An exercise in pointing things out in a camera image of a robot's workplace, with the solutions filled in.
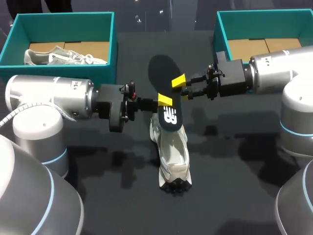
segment black insole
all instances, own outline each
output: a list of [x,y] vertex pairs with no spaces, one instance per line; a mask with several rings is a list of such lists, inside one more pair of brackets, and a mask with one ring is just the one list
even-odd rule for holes
[[158,108],[158,120],[162,129],[178,131],[182,126],[181,87],[173,89],[172,80],[182,75],[179,67],[169,56],[156,55],[149,62],[148,75],[154,89],[173,101],[172,106]]

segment person's leg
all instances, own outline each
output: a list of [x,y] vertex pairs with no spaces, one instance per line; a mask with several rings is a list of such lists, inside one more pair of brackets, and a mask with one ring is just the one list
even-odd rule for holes
[[45,0],[50,12],[73,12],[71,0]]
[[41,0],[6,0],[9,13],[13,20],[21,13],[42,13]]

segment gray sneaker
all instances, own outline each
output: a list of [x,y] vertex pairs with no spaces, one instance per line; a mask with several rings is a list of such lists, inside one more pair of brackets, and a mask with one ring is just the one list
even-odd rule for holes
[[25,51],[25,65],[85,65],[107,64],[106,61],[94,58],[92,55],[81,55],[72,50],[65,50],[56,46],[49,52],[35,52],[31,49]]

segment shoe sole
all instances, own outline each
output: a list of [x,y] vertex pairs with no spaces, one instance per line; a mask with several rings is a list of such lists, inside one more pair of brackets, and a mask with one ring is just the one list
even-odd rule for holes
[[[152,130],[152,124],[150,123],[150,139],[153,141],[155,144],[157,144],[156,139],[153,134]],[[158,180],[159,180],[159,186],[162,190],[166,192],[183,192],[183,191],[188,191],[191,188],[192,182],[191,182],[191,176],[190,176],[190,171],[188,170],[188,176],[186,177],[186,180],[183,180],[181,178],[176,178],[175,180],[168,182],[167,179],[165,178],[161,166],[159,168],[158,172]]]

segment shoelace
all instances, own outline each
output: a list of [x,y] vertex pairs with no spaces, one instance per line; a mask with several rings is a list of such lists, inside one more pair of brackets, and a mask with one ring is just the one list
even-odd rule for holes
[[70,64],[72,61],[78,62],[81,65],[83,65],[84,63],[86,64],[93,64],[93,56],[90,54],[87,54],[86,56],[81,55],[73,50],[69,50],[69,56],[71,58],[71,61],[66,62],[67,64]]

